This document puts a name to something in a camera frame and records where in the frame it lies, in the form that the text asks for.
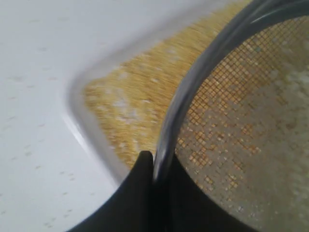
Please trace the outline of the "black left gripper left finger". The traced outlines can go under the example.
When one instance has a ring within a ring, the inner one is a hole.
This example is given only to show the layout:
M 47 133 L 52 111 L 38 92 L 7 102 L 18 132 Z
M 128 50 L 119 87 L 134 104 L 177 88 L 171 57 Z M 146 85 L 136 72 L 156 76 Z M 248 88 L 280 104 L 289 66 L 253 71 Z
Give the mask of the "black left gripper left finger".
M 153 156 L 142 151 L 117 191 L 71 232 L 148 232 Z

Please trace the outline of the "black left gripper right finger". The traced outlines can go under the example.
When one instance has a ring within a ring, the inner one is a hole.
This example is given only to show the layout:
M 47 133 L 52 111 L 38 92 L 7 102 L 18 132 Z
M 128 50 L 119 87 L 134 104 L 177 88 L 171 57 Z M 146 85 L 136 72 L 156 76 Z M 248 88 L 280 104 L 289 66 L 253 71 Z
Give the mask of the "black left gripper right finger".
M 228 214 L 194 183 L 173 157 L 169 174 L 155 187 L 156 232 L 253 232 L 255 229 Z

